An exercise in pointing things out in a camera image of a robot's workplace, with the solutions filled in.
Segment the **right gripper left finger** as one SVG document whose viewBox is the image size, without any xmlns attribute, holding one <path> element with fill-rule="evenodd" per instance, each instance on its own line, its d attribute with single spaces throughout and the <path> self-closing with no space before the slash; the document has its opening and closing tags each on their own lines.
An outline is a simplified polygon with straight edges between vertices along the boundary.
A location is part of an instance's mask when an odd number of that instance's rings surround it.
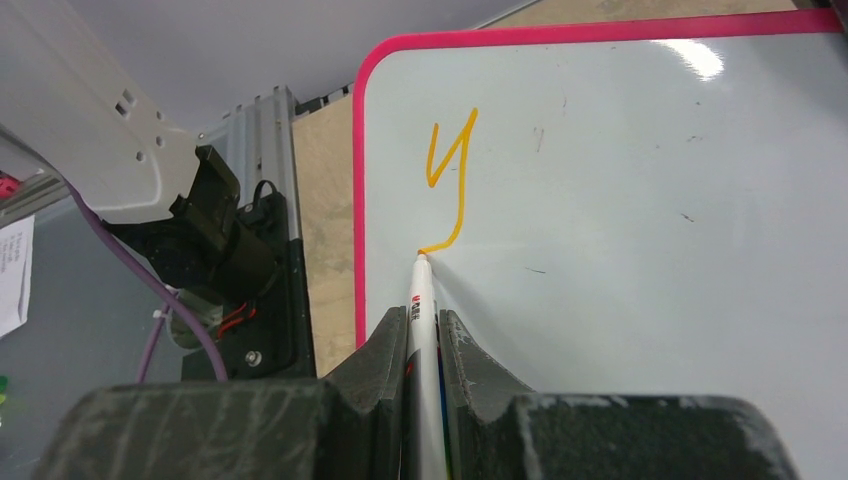
<svg viewBox="0 0 848 480">
<path fill-rule="evenodd" d="M 322 378 L 143 384 L 84 396 L 37 479 L 395 479 L 407 311 Z"/>
</svg>

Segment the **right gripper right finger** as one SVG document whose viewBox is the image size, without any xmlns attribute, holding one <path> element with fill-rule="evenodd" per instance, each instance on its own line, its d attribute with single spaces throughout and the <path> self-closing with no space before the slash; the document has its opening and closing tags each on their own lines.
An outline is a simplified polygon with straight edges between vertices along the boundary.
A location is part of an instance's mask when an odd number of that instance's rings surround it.
<svg viewBox="0 0 848 480">
<path fill-rule="evenodd" d="M 723 396 L 541 393 L 439 314 L 457 479 L 794 479 L 776 430 Z"/>
</svg>

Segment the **white marker pen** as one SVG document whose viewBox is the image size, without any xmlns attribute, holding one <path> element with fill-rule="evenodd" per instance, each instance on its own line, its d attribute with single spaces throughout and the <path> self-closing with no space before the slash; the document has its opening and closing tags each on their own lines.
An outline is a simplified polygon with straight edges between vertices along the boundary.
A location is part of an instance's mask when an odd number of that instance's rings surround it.
<svg viewBox="0 0 848 480">
<path fill-rule="evenodd" d="M 408 294 L 403 479 L 451 477 L 436 306 L 432 267 L 420 253 L 412 266 Z"/>
</svg>

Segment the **pink framed whiteboard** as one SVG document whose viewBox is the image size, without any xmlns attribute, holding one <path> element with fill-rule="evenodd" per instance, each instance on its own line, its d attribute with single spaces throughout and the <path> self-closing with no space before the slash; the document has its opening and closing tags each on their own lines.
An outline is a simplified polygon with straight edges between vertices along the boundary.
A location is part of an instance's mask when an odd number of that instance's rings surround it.
<svg viewBox="0 0 848 480">
<path fill-rule="evenodd" d="M 847 475 L 847 32 L 830 9 L 409 34 L 353 95 L 356 341 L 440 307 L 531 387 L 756 405 Z"/>
</svg>

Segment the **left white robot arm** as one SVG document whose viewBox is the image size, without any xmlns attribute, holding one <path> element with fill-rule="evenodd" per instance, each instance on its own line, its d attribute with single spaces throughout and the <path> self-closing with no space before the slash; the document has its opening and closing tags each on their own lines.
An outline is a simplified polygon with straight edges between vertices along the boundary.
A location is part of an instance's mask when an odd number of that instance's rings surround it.
<svg viewBox="0 0 848 480">
<path fill-rule="evenodd" d="M 221 155 L 168 119 L 65 1 L 1 5 L 1 126 L 159 278 L 233 304 L 272 286 Z"/>
</svg>

